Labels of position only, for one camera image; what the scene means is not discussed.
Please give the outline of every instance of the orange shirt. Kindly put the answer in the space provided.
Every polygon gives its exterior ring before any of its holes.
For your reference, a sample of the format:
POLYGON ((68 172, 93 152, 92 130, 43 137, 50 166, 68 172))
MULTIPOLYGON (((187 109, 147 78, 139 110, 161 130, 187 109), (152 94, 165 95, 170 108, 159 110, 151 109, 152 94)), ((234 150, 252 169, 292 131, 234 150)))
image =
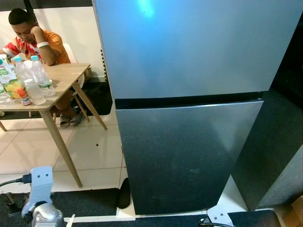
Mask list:
MULTIPOLYGON (((54 32, 45 30, 43 30, 43 32, 44 38, 48 42, 49 46, 52 49, 59 51, 61 54, 56 64, 70 63, 71 61, 68 58, 61 37, 54 32)), ((37 44, 28 44, 25 41, 22 41, 19 37, 14 38, 12 42, 7 44, 3 48, 3 51, 11 57, 15 57, 19 53, 24 53, 27 59, 30 59, 30 56, 38 55, 40 60, 42 60, 39 54, 39 48, 37 48, 37 44)))

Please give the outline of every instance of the black floor mat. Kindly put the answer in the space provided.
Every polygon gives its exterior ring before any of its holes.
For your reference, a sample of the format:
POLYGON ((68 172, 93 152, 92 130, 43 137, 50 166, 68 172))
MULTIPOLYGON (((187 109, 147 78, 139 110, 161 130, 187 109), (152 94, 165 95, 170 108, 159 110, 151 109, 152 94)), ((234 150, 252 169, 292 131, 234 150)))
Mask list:
MULTIPOLYGON (((92 101, 99 115, 108 115, 110 113, 113 100, 110 93, 109 85, 107 83, 85 83, 82 89, 92 101)), ((73 100, 71 105, 77 106, 76 101, 73 100)), ((93 115, 84 105, 83 102, 82 106, 84 109, 87 110, 88 116, 93 115)), ((41 115, 39 112, 32 112, 31 118, 41 118, 41 115)), ((28 112, 5 112, 5 115, 3 117, 0 117, 0 120, 11 119, 29 119, 28 112)))
MULTIPOLYGON (((23 207, 25 194, 12 194, 19 208, 23 207)), ((55 192, 52 195, 53 204, 62 211, 65 218, 75 214, 76 217, 114 216, 119 189, 89 190, 79 192, 55 192)), ((27 227, 21 214, 9 217, 9 210, 5 205, 6 195, 0 195, 0 226, 27 227)))
MULTIPOLYGON (((271 210, 229 214, 236 227, 281 227, 271 210)), ((137 218, 136 221, 73 223, 72 227, 198 227, 206 215, 137 218)))

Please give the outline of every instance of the cable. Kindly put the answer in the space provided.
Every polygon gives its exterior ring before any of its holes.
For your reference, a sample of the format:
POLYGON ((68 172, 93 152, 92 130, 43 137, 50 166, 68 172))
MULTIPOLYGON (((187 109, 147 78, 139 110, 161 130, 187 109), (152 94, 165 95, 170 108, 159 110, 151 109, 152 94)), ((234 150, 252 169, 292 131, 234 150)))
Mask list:
POLYGON ((205 227, 234 227, 234 226, 229 226, 226 224, 219 224, 219 223, 201 223, 200 226, 205 226, 205 227))
POLYGON ((26 175, 23 175, 21 178, 18 178, 16 180, 6 181, 4 183, 0 183, 0 187, 2 187, 4 185, 7 185, 9 183, 18 183, 18 182, 31 183, 32 182, 32 175, 31 174, 26 174, 26 175))

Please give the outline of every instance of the wooden table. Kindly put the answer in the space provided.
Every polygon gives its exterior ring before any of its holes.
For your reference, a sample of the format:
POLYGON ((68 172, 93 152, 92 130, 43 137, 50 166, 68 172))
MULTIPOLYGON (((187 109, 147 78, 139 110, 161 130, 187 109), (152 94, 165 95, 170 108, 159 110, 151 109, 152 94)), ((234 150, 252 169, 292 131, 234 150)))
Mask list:
MULTIPOLYGON (((53 80, 53 86, 55 88, 56 94, 51 97, 46 98, 46 103, 42 105, 28 105, 23 106, 20 101, 14 101, 5 105, 0 104, 0 110, 2 111, 39 111, 49 132, 52 135, 53 140, 55 141, 58 150, 60 151, 62 157, 64 158, 71 174, 73 175, 77 185, 82 187, 81 180, 76 171, 75 165, 71 159, 71 156, 66 148, 66 145, 59 133, 58 128, 53 121, 52 115, 50 113, 50 108, 62 97, 62 95, 71 87, 77 91, 80 98, 83 100, 88 109, 93 113, 96 119, 100 122, 105 130, 107 127, 101 120, 99 114, 96 109, 86 96, 86 94, 82 91, 80 86, 77 84, 78 78, 85 72, 85 70, 89 67, 89 64, 61 64, 55 66, 44 66, 48 77, 53 80)), ((0 127, 5 131, 4 126, 0 122, 0 127)))

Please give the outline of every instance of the black hair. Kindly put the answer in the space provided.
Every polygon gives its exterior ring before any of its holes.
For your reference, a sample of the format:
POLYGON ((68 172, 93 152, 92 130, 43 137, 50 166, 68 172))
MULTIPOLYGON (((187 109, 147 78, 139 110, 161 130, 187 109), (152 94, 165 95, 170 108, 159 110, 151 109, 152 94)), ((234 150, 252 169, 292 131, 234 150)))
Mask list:
POLYGON ((24 22, 34 22, 28 12, 24 11, 23 9, 16 8, 9 13, 9 23, 11 25, 19 25, 24 22))

